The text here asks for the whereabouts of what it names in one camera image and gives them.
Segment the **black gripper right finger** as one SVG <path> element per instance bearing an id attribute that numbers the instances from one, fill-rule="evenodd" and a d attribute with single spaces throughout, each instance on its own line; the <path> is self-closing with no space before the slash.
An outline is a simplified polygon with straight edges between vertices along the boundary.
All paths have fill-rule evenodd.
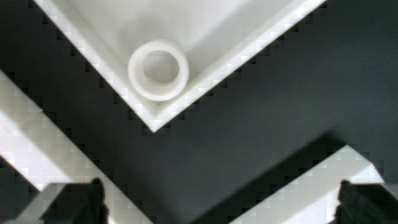
<path id="1" fill-rule="evenodd" d="M 398 224 L 398 183 L 341 182 L 334 224 Z"/>

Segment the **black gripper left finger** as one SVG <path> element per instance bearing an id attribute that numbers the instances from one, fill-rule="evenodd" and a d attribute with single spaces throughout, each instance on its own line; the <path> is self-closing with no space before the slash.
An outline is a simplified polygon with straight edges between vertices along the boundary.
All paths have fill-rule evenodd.
<path id="1" fill-rule="evenodd" d="M 26 205 L 12 224 L 108 224 L 101 180 L 51 183 Z"/>

